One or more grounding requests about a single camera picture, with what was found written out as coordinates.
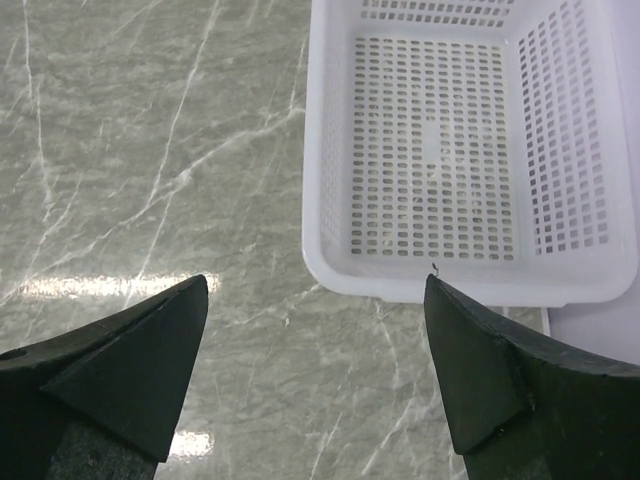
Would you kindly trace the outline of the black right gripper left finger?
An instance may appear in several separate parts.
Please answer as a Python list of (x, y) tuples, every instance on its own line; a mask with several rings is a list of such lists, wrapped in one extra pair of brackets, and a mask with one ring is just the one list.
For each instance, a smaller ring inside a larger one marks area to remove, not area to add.
[(2, 353), (2, 478), (153, 478), (169, 456), (207, 312), (207, 280), (197, 275)]

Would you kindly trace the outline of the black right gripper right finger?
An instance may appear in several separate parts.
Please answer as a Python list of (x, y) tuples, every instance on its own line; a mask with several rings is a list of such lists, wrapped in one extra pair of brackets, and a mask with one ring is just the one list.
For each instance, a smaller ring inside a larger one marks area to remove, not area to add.
[(434, 275), (424, 314), (469, 478), (638, 478), (638, 366), (554, 340)]

